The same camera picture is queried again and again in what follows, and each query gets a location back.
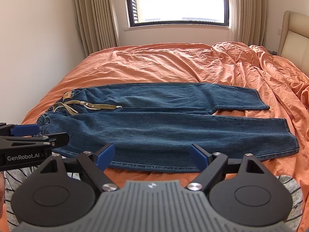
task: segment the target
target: window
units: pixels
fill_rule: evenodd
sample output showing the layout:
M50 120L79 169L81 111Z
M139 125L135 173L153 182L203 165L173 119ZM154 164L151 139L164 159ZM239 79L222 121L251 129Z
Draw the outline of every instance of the window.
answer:
M127 0L130 26L196 23L228 26L228 0Z

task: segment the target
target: drawstring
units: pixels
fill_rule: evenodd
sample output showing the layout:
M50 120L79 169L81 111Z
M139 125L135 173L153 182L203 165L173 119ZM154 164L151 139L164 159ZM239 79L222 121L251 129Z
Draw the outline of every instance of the drawstring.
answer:
M100 109L109 109L109 110L114 110L116 108L121 108L122 106L120 105L112 105L112 104L91 104L85 101L79 101L79 100L71 100L67 101L65 103L58 102L53 104L53 112L56 111L60 107L64 107L69 114L71 115L77 115L79 114L78 111L74 110L72 107L68 106L69 104L80 104L83 105L85 108L89 110L100 110Z

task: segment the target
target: orange bed sheet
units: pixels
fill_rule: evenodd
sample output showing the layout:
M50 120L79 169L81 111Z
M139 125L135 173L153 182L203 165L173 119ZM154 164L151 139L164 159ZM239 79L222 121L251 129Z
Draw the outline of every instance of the orange bed sheet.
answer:
M309 78L287 59L271 56L263 47L224 42L213 46L168 43L105 49L87 57L42 98L23 123L35 123L64 92L75 88L115 83L207 82L255 88L268 111L220 111L218 115L255 118L286 118L299 140L296 155L263 162L274 175L288 174L300 184L304 200L309 192ZM179 179L185 186L196 173L167 174L106 169L122 187L126 180ZM309 201L299 232L309 227Z

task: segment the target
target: window sill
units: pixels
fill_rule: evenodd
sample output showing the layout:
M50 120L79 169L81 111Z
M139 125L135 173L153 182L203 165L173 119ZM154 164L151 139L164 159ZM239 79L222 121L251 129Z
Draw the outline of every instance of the window sill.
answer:
M229 30L228 26L218 26L218 25L207 25L207 24L188 24L188 23L177 23L177 24L155 24L155 25L143 25L123 28L125 32L135 31L135 30L146 30L146 29L163 29L163 28L200 28L200 29L221 29Z

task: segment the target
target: logo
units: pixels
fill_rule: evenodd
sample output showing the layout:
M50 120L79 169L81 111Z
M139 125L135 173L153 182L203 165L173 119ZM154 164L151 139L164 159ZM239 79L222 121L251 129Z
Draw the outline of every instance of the logo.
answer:
M154 189L157 186L157 184L152 182L152 183L149 183L147 186L150 187L151 189Z
M18 155L18 156L8 156L7 160L8 161L14 161L14 160L28 160L28 159L34 159L34 158L40 158L39 153L35 154L24 154L24 155Z

